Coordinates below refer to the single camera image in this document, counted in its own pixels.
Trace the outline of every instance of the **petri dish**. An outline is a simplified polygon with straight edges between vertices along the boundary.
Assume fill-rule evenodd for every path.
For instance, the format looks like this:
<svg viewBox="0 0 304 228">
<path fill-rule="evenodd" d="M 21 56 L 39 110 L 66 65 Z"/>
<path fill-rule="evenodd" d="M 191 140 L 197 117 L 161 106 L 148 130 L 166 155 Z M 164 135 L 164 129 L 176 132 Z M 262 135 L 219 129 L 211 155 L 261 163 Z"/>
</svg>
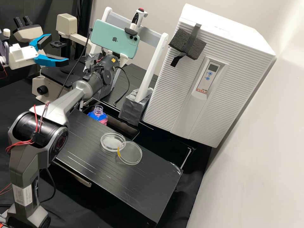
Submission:
<svg viewBox="0 0 304 228">
<path fill-rule="evenodd" d="M 110 152 L 116 152 L 118 147 L 119 149 L 124 149 L 125 147 L 125 144 L 123 145 L 124 142 L 126 142 L 125 137 L 122 134 L 116 132 L 105 133 L 100 138 L 100 143 L 102 147 Z"/>
<path fill-rule="evenodd" d="M 122 148 L 119 147 L 117 155 L 124 163 L 128 165 L 136 165 L 143 157 L 142 149 L 132 141 L 122 143 Z"/>
</svg>

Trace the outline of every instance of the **smartphone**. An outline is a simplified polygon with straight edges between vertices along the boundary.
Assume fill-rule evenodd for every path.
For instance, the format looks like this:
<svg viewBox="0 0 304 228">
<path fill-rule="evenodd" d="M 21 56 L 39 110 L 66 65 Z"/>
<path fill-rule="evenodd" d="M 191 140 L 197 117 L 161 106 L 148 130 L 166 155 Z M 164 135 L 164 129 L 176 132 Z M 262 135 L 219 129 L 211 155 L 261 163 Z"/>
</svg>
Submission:
<svg viewBox="0 0 304 228">
<path fill-rule="evenodd" d="M 119 27 L 102 20 L 96 20 L 91 42 L 115 53 L 125 54 L 129 59 L 132 59 L 137 51 L 139 36 L 132 36 Z"/>
</svg>

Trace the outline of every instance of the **yellow tape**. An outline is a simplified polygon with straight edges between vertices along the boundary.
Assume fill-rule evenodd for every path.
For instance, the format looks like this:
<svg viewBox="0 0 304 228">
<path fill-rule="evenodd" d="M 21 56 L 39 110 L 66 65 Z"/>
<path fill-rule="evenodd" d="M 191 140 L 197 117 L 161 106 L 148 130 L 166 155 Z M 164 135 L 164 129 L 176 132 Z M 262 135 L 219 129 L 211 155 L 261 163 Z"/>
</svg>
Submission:
<svg viewBox="0 0 304 228">
<path fill-rule="evenodd" d="M 119 152 L 119 147 L 117 148 L 117 154 L 119 157 L 121 157 L 120 152 Z"/>
</svg>

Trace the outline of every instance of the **red wire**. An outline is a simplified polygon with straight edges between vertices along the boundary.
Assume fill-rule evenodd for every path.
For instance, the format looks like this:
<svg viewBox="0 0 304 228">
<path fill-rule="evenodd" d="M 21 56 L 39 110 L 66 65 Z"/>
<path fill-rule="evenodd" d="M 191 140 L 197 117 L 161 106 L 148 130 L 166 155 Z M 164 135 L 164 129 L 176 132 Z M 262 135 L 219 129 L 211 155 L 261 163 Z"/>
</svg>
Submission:
<svg viewBox="0 0 304 228">
<path fill-rule="evenodd" d="M 99 60 L 96 61 L 96 63 L 100 62 L 104 57 L 101 57 Z"/>
<path fill-rule="evenodd" d="M 36 130 L 38 129 L 38 120 L 37 120 L 37 113 L 36 113 L 36 105 L 34 104 L 34 111 L 35 111 L 35 119 L 36 119 Z"/>
<path fill-rule="evenodd" d="M 42 119 L 43 119 L 44 112 L 47 110 L 49 104 L 50 104 L 50 102 L 47 102 L 44 106 L 44 111 L 43 111 L 42 116 L 40 118 L 40 125 L 39 125 L 39 130 L 38 130 L 39 133 L 40 133 L 41 125 L 42 125 Z"/>
<path fill-rule="evenodd" d="M 12 190 L 12 188 L 10 188 L 9 190 L 6 190 L 5 192 L 1 193 L 0 195 L 4 195 L 5 193 L 9 192 L 10 190 Z"/>
<path fill-rule="evenodd" d="M 36 105 L 34 105 L 34 112 L 35 112 L 35 120 L 36 120 L 36 129 L 35 131 L 37 131 L 38 129 L 38 119 L 37 119 L 37 113 L 36 113 Z M 6 153 L 8 153 L 14 146 L 20 146 L 20 145 L 31 145 L 33 144 L 34 142 L 32 141 L 32 139 L 30 140 L 27 140 L 27 141 L 20 141 L 20 142 L 16 142 L 10 146 L 8 146 L 5 151 Z"/>
<path fill-rule="evenodd" d="M 4 66 L 2 65 L 2 63 L 0 63 L 0 65 L 2 66 L 2 68 L 3 68 L 3 70 L 4 70 L 4 73 L 5 73 L 5 75 L 6 75 L 4 78 L 7 78 L 7 72 L 6 72 L 5 68 L 4 68 Z"/>
<path fill-rule="evenodd" d="M 12 183 L 8 184 L 4 189 L 2 189 L 2 190 L 0 191 L 0 193 L 3 192 L 5 189 L 7 189 L 11 184 L 12 184 Z"/>
</svg>

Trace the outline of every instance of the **barcode sticker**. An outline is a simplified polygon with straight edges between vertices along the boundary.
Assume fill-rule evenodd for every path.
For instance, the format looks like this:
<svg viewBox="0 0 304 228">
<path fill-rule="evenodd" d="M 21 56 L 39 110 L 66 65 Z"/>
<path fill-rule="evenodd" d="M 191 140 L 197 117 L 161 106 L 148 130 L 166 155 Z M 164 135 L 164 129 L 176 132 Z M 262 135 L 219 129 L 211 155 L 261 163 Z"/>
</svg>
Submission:
<svg viewBox="0 0 304 228">
<path fill-rule="evenodd" d="M 13 186 L 14 199 L 15 202 L 23 206 L 27 206 L 33 202 L 32 198 L 32 185 L 27 186 L 26 188 L 20 188 L 16 185 Z"/>
</svg>

